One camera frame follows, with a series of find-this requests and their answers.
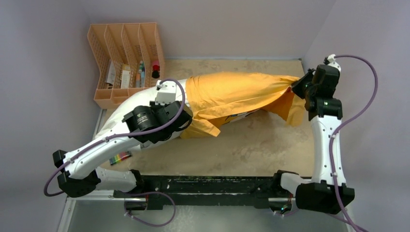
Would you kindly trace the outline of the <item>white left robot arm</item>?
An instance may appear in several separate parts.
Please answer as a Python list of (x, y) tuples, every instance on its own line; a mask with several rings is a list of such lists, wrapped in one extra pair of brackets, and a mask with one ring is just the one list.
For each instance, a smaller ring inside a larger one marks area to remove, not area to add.
[(70, 197), (82, 197), (94, 190), (119, 190), (137, 198), (144, 182), (136, 170), (119, 172), (100, 165), (132, 148), (155, 147), (178, 137), (192, 122), (192, 111), (180, 101), (137, 106), (105, 134), (71, 151), (58, 150), (53, 159), (59, 188)]

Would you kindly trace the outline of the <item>orange Mickey Mouse pillowcase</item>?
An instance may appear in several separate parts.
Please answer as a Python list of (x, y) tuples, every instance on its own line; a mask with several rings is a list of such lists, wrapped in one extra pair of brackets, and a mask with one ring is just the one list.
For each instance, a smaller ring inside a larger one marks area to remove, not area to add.
[(304, 120), (305, 102), (292, 90), (299, 77), (259, 72), (219, 72), (185, 81), (186, 102), (193, 117), (182, 139), (217, 137), (222, 125), (260, 109), (297, 127)]

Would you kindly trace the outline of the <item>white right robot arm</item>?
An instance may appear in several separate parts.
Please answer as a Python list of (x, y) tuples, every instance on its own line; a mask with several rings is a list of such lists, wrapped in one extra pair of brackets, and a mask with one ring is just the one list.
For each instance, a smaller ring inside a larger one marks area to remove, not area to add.
[(354, 200), (355, 191), (346, 185), (338, 127), (342, 125), (342, 103), (334, 98), (341, 67), (336, 62), (310, 69), (292, 84), (292, 92), (305, 101), (314, 139), (314, 171), (310, 181), (299, 174), (279, 170), (272, 192), (290, 193), (299, 209), (337, 215)]

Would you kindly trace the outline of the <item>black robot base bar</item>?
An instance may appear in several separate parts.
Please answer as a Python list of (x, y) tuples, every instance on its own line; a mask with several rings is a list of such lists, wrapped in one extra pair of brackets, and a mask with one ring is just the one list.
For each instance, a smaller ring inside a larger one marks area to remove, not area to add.
[(286, 214), (294, 209), (293, 195), (273, 176), (141, 175), (137, 187), (126, 193), (145, 196), (145, 203), (126, 202), (127, 210), (161, 210), (178, 206), (252, 206)]

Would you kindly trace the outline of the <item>white pillow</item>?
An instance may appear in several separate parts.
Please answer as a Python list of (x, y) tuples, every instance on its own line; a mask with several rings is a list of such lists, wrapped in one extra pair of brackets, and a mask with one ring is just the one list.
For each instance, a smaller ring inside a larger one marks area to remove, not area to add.
[[(142, 91), (139, 91), (125, 100), (113, 113), (108, 117), (106, 116), (106, 121), (100, 131), (93, 137), (93, 139), (99, 139), (102, 135), (109, 132), (117, 123), (120, 123), (124, 118), (124, 115), (133, 110), (136, 106), (148, 106), (150, 101), (155, 100), (157, 96), (157, 90), (155, 87), (151, 87)], [(182, 131), (174, 132), (172, 136), (166, 141), (160, 141), (155, 144), (147, 145), (137, 145), (132, 148), (127, 149), (130, 152), (140, 152), (144, 149), (151, 149), (163, 145), (175, 138), (179, 138)]]

